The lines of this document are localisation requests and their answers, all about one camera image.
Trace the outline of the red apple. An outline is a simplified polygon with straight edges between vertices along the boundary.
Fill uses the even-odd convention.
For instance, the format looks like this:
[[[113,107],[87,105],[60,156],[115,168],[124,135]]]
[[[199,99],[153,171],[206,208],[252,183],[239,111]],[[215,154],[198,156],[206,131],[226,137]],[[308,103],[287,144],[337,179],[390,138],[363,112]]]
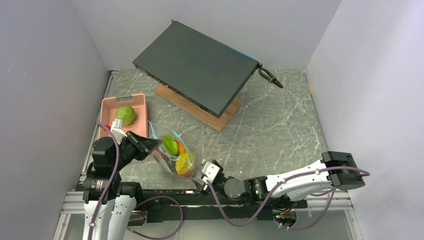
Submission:
[[[163,169],[168,169],[168,157],[159,149],[155,149],[154,159],[162,166]]]

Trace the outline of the green star fruit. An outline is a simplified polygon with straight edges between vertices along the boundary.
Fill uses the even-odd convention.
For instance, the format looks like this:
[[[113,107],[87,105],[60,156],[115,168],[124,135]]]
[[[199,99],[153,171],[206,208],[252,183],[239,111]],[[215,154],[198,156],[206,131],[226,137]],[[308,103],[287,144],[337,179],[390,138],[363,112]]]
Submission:
[[[170,155],[177,156],[178,147],[174,138],[171,135],[166,135],[162,138],[166,152]]]

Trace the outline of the red tomato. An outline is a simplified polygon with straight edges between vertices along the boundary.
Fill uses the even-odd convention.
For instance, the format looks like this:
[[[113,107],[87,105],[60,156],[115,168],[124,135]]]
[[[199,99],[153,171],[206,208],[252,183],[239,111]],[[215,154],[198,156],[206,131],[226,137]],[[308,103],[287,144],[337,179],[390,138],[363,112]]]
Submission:
[[[194,170],[190,169],[190,170],[185,171],[181,176],[184,177],[184,178],[192,178],[193,175],[194,175]]]

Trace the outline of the clear zip top bag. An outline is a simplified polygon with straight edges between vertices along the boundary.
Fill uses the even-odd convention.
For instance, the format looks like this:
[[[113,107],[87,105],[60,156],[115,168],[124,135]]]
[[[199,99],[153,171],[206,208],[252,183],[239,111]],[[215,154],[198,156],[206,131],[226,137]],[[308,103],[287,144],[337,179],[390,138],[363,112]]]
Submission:
[[[154,160],[168,173],[182,178],[192,178],[195,172],[194,154],[180,134],[172,128],[149,121],[150,135],[162,144],[153,152]]]

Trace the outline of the orange red pepper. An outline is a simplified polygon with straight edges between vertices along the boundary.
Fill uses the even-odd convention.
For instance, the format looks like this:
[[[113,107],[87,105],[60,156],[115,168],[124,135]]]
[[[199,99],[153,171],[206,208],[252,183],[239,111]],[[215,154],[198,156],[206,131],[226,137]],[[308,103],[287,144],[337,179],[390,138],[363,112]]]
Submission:
[[[175,140],[175,142],[177,144],[177,156],[180,156],[181,154],[187,152],[186,148],[184,147],[184,145],[180,141]]]

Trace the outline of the pink plastic basket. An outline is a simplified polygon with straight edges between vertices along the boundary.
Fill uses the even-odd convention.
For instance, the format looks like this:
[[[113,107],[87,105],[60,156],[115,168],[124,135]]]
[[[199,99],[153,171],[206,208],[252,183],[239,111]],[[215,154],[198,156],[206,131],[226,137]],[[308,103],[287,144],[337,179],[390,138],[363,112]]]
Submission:
[[[143,93],[125,97],[107,97],[101,102],[100,122],[104,126],[113,126],[113,121],[120,119],[120,128],[148,137],[148,113],[146,97]]]

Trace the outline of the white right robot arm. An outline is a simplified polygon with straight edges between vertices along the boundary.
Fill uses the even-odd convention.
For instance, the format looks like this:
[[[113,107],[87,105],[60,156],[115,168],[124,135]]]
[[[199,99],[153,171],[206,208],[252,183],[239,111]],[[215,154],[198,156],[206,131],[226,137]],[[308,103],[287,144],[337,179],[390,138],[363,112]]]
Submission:
[[[351,153],[326,151],[321,159],[305,167],[281,174],[238,179],[225,176],[217,161],[207,161],[201,170],[202,190],[213,186],[214,191],[239,205],[255,205],[268,200],[287,208],[293,202],[321,190],[336,188],[342,191],[365,186],[364,177]]]

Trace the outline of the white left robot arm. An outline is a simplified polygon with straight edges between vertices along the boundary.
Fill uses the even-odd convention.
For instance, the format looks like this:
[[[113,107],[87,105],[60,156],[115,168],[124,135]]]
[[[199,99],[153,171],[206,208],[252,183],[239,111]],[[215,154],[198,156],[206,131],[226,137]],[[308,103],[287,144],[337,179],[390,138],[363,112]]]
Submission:
[[[121,141],[106,136],[92,146],[92,163],[83,181],[84,240],[121,240],[133,210],[144,203],[138,182],[123,182],[119,174],[132,160],[143,161],[162,140],[127,131]]]

